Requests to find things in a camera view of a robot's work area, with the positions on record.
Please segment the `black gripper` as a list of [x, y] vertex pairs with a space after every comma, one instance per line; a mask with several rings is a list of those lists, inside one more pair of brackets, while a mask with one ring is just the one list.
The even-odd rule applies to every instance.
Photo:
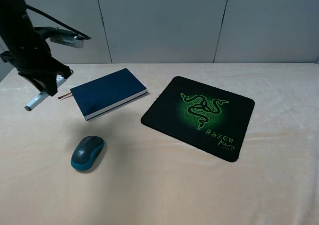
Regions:
[[18, 30], [1, 27], [0, 36], [8, 50], [0, 54], [3, 62], [11, 63], [40, 92], [57, 93], [57, 75], [71, 76], [71, 69], [51, 55], [47, 42], [34, 28]]

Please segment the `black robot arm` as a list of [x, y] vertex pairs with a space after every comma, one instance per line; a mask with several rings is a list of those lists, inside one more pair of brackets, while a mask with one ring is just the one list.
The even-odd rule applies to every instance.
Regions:
[[11, 63], [18, 74], [40, 92], [57, 93], [57, 75], [68, 78], [71, 70], [52, 57], [46, 39], [54, 31], [35, 28], [26, 12], [24, 0], [0, 0], [0, 36], [6, 44]]

